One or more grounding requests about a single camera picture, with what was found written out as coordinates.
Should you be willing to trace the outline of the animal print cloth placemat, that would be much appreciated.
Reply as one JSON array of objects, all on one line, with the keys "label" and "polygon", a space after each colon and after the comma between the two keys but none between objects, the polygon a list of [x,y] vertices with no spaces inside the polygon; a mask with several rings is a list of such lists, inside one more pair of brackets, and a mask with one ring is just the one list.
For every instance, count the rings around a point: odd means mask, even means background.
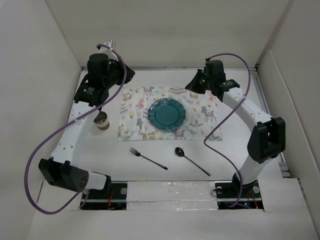
[{"label": "animal print cloth placemat", "polygon": [[[178,101],[186,110],[186,119],[178,130],[157,129],[148,120],[151,105],[163,98]],[[118,140],[203,140],[218,121],[216,97],[211,93],[197,94],[182,87],[126,87],[122,93]]]}]

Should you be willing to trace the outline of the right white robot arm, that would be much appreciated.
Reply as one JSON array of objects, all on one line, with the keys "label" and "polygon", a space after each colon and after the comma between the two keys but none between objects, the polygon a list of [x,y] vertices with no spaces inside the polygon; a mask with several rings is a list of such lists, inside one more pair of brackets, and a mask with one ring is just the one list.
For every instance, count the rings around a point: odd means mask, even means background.
[{"label": "right white robot arm", "polygon": [[247,144],[248,156],[231,191],[237,197],[249,192],[249,184],[257,180],[263,168],[286,149],[286,123],[281,117],[272,117],[247,98],[240,85],[228,80],[221,60],[206,59],[205,67],[198,69],[186,90],[197,94],[210,91],[222,103],[230,107],[251,132]]}]

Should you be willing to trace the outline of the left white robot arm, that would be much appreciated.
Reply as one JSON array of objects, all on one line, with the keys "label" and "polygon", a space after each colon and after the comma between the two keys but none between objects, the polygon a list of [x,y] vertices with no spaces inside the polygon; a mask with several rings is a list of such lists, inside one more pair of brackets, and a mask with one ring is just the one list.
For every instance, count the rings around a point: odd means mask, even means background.
[{"label": "left white robot arm", "polygon": [[41,159],[38,168],[49,185],[81,192],[94,190],[100,198],[111,194],[110,177],[89,172],[79,167],[80,154],[86,137],[102,107],[114,97],[109,90],[114,85],[123,87],[135,72],[115,53],[112,40],[97,45],[98,53],[87,62],[87,74],[73,98],[68,126],[48,159]]}]

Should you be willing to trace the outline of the black fork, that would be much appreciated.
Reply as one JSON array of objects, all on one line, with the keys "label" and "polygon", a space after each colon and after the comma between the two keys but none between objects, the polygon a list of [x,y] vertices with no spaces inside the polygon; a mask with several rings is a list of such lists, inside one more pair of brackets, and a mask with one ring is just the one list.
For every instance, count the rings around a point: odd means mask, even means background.
[{"label": "black fork", "polygon": [[151,160],[150,158],[148,158],[148,157],[146,157],[146,156],[144,156],[144,155],[141,155],[141,153],[140,153],[139,151],[137,151],[136,149],[134,149],[134,148],[132,148],[132,147],[129,149],[129,151],[130,151],[133,155],[135,155],[135,156],[137,156],[137,157],[142,157],[142,158],[150,161],[151,163],[159,166],[160,168],[162,168],[162,169],[164,169],[164,170],[166,170],[166,171],[168,170],[168,168],[167,168],[166,166],[164,166],[164,165],[162,165],[162,164],[160,164],[160,163],[158,163],[158,162],[155,162],[155,161]]}]

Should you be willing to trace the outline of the teal scalloped plate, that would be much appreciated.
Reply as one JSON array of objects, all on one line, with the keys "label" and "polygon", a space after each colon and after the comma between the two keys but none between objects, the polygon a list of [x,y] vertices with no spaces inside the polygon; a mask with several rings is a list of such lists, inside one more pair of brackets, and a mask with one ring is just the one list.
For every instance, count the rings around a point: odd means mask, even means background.
[{"label": "teal scalloped plate", "polygon": [[147,110],[150,124],[163,132],[178,129],[185,121],[186,115],[184,106],[173,98],[161,98]]}]

